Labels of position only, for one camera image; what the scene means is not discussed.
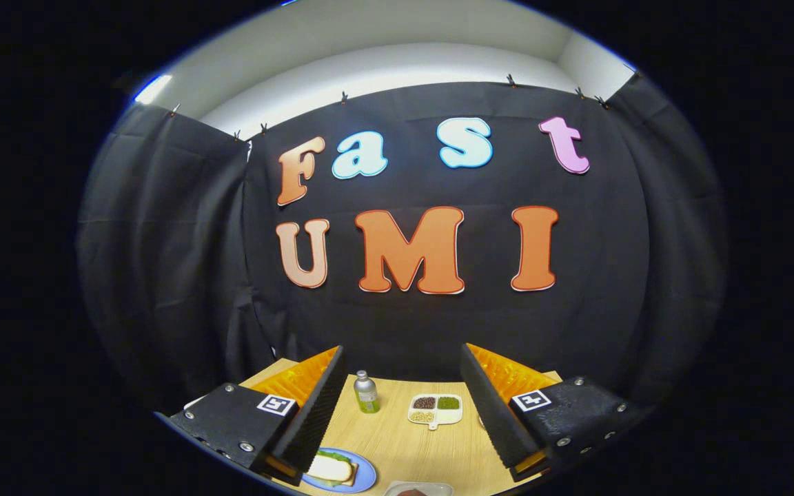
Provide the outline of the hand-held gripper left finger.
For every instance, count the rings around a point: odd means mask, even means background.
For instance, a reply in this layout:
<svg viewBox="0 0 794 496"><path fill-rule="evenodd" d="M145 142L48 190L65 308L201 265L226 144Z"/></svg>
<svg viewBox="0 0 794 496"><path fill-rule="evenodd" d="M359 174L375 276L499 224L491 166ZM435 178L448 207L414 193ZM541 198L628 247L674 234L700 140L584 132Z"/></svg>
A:
<svg viewBox="0 0 794 496"><path fill-rule="evenodd" d="M336 346L250 387L224 383L168 427L243 472L298 486L343 392L343 354Z"/></svg>

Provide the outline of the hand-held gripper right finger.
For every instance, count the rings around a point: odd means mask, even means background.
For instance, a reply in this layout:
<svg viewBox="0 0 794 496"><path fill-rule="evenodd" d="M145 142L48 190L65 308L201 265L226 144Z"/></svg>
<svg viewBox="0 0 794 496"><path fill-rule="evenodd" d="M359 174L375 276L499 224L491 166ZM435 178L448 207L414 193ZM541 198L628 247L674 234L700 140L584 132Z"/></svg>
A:
<svg viewBox="0 0 794 496"><path fill-rule="evenodd" d="M511 478L549 478L611 448L652 412L602 359L548 361L560 380L475 343L460 347L459 371L491 445Z"/></svg>

